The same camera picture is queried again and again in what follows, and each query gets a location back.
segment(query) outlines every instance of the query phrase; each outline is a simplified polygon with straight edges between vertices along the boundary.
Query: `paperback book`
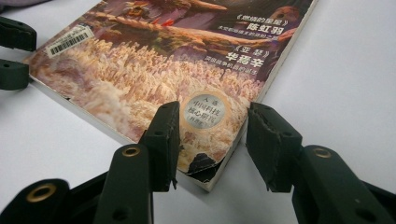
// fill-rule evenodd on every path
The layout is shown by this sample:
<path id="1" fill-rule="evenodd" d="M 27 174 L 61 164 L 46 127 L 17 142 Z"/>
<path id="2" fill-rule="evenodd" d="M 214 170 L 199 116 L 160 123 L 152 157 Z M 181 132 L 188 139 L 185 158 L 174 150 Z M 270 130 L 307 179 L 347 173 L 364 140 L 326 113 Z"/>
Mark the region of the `paperback book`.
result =
<path id="1" fill-rule="evenodd" d="M 212 190 L 313 0 L 106 0 L 25 62 L 32 78 L 132 142 L 179 101 L 178 170 Z"/>

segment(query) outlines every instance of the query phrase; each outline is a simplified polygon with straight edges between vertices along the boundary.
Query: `damaged book corner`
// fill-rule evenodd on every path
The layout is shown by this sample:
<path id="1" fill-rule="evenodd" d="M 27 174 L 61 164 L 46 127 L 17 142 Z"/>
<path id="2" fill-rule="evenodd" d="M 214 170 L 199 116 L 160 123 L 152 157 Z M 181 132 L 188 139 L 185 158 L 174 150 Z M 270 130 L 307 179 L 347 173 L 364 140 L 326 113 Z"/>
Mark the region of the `damaged book corner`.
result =
<path id="1" fill-rule="evenodd" d="M 179 101 L 177 169 L 210 191 L 315 1 L 101 1 L 25 62 L 131 142 Z"/>

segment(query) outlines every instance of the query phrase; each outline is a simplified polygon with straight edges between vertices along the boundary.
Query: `white surface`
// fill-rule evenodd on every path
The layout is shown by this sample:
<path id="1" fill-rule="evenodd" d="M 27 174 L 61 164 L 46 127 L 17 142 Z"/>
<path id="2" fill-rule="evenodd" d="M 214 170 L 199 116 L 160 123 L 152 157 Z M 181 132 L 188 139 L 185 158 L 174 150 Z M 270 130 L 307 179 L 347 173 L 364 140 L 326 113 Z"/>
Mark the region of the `white surface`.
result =
<path id="1" fill-rule="evenodd" d="M 2 16 L 45 43 L 97 0 L 54 0 Z M 356 175 L 396 192 L 396 2 L 321 1 L 264 99 L 304 137 L 337 151 Z M 21 61 L 29 52 L 0 48 Z M 0 210 L 45 178 L 76 185 L 108 169 L 123 143 L 29 85 L 0 91 Z M 155 223 L 297 223 L 290 194 L 266 192 L 240 144 L 211 193 L 178 177 L 154 194 Z"/>

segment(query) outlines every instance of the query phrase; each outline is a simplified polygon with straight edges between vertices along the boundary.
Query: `gray fabric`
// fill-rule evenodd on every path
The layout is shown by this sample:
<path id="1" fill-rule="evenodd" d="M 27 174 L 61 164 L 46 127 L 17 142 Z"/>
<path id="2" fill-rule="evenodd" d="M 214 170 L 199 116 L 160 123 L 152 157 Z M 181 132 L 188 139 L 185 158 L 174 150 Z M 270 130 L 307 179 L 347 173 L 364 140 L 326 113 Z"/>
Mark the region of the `gray fabric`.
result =
<path id="1" fill-rule="evenodd" d="M 26 7 L 37 3 L 47 2 L 49 0 L 0 0 L 0 10 L 4 6 L 9 7 Z"/>

